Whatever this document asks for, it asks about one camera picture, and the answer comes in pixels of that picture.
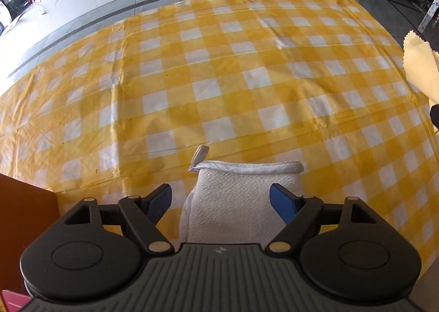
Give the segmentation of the red square box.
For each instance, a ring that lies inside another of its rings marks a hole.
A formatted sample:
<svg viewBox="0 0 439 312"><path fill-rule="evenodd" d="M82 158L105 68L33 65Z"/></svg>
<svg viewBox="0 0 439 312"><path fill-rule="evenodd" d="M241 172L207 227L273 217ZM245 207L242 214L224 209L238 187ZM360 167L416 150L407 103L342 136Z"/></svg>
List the red square box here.
<svg viewBox="0 0 439 312"><path fill-rule="evenodd" d="M24 293L19 261L24 250L60 217L51 191L1 175L1 289Z"/></svg>

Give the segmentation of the yellow checkered tablecloth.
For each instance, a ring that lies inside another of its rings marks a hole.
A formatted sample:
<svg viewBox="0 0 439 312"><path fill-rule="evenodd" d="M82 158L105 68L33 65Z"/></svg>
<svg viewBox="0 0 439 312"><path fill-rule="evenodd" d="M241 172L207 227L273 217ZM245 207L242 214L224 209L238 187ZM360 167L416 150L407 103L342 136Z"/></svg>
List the yellow checkered tablecloth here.
<svg viewBox="0 0 439 312"><path fill-rule="evenodd" d="M1 95L1 173L61 211L162 183L171 241L200 145L237 163L298 160L304 191L357 196L438 257L438 137L403 51L354 0L185 0L54 54Z"/></svg>

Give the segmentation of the pale yellow cloth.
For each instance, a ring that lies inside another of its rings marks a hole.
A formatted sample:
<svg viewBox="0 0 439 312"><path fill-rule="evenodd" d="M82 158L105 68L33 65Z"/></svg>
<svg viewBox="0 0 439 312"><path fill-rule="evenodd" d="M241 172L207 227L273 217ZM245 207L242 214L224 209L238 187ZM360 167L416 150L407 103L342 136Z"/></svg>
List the pale yellow cloth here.
<svg viewBox="0 0 439 312"><path fill-rule="evenodd" d="M408 82L429 100L429 115L438 135L438 52L410 31L403 41L403 68Z"/></svg>

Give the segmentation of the white textured towel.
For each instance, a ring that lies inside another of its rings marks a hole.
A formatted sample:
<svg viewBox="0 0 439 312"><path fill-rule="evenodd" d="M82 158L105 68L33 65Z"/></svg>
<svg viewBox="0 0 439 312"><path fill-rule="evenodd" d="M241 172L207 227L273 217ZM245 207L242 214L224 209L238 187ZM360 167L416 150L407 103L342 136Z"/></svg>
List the white textured towel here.
<svg viewBox="0 0 439 312"><path fill-rule="evenodd" d="M265 247L286 226L270 204L270 187L278 183L301 196L303 165L227 163L207 160L208 151L200 145L188 169L197 181L182 207L179 241Z"/></svg>

